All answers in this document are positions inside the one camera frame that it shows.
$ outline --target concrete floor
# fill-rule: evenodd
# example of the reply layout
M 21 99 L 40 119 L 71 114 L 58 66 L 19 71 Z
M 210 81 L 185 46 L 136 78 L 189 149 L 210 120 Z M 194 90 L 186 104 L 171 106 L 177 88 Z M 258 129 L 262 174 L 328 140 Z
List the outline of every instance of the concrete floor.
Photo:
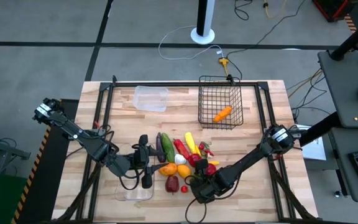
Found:
M 105 0 L 0 0 L 0 41 L 94 42 L 106 6 Z M 288 0 L 285 14 L 293 14 L 299 0 Z M 114 0 L 103 42 L 160 42 L 173 29 L 196 23 L 196 1 Z M 215 43 L 254 44 L 278 22 L 267 19 L 262 1 L 244 8 L 248 21 L 238 19 L 233 1 L 217 0 L 213 29 Z M 271 14 L 280 9 L 272 1 Z M 167 42 L 191 43 L 190 30 L 174 33 Z M 307 0 L 299 15 L 283 21 L 262 44 L 338 45 L 350 31 L 344 21 L 329 24 Z M 28 161 L 14 161 L 17 175 L 27 177 L 38 151 L 45 126 L 31 120 L 33 111 L 45 97 L 80 97 L 92 48 L 77 47 L 0 47 L 0 138 L 14 138 L 18 148 L 32 152 Z M 233 49 L 224 49 L 225 54 Z M 200 49 L 162 49 L 167 57 L 192 56 Z M 92 80 L 197 80 L 200 75 L 223 75 L 219 56 L 209 50 L 193 60 L 168 61 L 157 49 L 102 48 Z M 245 80 L 282 79 L 291 86 L 319 68 L 316 50 L 247 50 L 230 59 Z M 229 72 L 239 75 L 229 66 Z M 317 85 L 327 90 L 326 82 Z M 292 107 L 304 97 L 308 87 L 290 98 Z M 308 99 L 318 94 L 312 91 Z M 335 111 L 326 93 L 310 104 Z M 299 123 L 315 124 L 326 115 L 302 109 Z M 13 175 L 14 169 L 8 169 Z M 334 198 L 339 189 L 334 172 L 308 171 L 320 217 L 358 223 L 358 203 L 351 198 Z

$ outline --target white paper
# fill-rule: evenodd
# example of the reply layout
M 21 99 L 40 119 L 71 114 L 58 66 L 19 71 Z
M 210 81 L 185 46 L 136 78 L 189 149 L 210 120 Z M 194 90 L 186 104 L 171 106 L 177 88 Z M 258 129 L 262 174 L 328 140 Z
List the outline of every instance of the white paper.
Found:
M 296 125 L 300 130 L 307 130 L 310 126 L 297 124 Z M 320 137 L 311 143 L 302 147 L 302 154 L 304 158 L 307 159 L 318 159 L 318 160 L 327 160 L 326 151 L 324 150 L 323 138 Z

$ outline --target eggplant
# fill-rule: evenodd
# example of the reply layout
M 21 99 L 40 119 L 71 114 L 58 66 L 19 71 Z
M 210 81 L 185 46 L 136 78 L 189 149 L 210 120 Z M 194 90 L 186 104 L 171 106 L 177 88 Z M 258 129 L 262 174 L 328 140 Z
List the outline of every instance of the eggplant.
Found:
M 162 144 L 161 144 L 161 133 L 157 134 L 155 147 L 156 147 L 155 149 L 158 152 L 164 152 L 164 150 L 162 149 Z M 167 158 L 165 157 L 165 154 L 164 155 L 158 155 L 157 159 L 158 159 L 159 162 L 165 162 L 167 160 Z

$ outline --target wire basket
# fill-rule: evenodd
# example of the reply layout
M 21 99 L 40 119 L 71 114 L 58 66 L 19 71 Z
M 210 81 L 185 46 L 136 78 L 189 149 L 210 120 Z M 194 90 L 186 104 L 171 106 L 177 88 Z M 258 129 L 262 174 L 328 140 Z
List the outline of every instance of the wire basket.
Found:
M 198 87 L 198 122 L 207 129 L 233 129 L 242 125 L 242 98 L 240 79 L 232 76 L 201 76 Z M 232 111 L 222 121 L 215 116 L 225 107 Z

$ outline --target wooden table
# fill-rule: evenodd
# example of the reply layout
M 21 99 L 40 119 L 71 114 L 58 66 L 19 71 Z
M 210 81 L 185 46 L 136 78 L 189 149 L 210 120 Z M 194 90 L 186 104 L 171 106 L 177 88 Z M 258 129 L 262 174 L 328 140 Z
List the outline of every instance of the wooden table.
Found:
M 85 82 L 83 85 L 75 123 L 84 129 L 92 127 L 99 84 L 100 82 Z M 268 81 L 268 84 L 277 123 L 286 127 L 291 126 L 293 119 L 284 82 L 274 80 Z M 171 138 L 181 139 L 185 143 L 184 135 L 187 131 L 191 131 L 197 144 L 200 141 L 210 143 L 211 150 L 216 154 L 214 160 L 221 162 L 219 168 L 233 164 L 259 143 L 262 133 L 253 87 L 242 87 L 244 124 L 231 131 L 201 129 L 197 120 L 197 87 L 169 87 L 168 89 L 167 110 L 164 113 L 156 113 L 139 111 L 133 107 L 133 87 L 114 88 L 109 124 L 115 131 L 112 141 L 120 147 L 121 153 L 133 152 L 131 145 L 138 142 L 141 134 L 148 134 L 149 142 L 155 145 L 158 132 L 165 132 Z M 263 93 L 262 99 L 267 114 Z M 78 148 L 78 143 L 72 142 L 68 153 Z M 62 215 L 80 191 L 85 158 L 86 152 L 82 150 L 66 160 L 53 218 Z M 292 191 L 305 208 L 312 215 L 317 216 L 301 151 L 292 149 L 287 152 L 285 164 Z M 119 185 L 117 177 L 104 167 L 101 171 L 94 222 L 185 222 L 185 209 L 194 199 L 193 194 L 191 192 L 166 193 L 167 178 L 158 172 L 155 173 L 154 178 L 154 196 L 150 200 L 119 201 L 116 200 L 118 197 L 116 189 Z M 180 177 L 179 179 L 182 186 L 183 179 Z M 280 193 L 284 214 L 287 217 L 285 196 L 282 191 Z M 88 196 L 86 200 L 85 211 L 88 210 L 89 198 Z M 231 198 L 209 203 L 207 208 L 205 222 L 277 221 L 266 159 L 262 159 L 243 173 L 241 182 Z M 190 207 L 188 218 L 196 222 L 203 213 L 204 205 L 194 203 Z

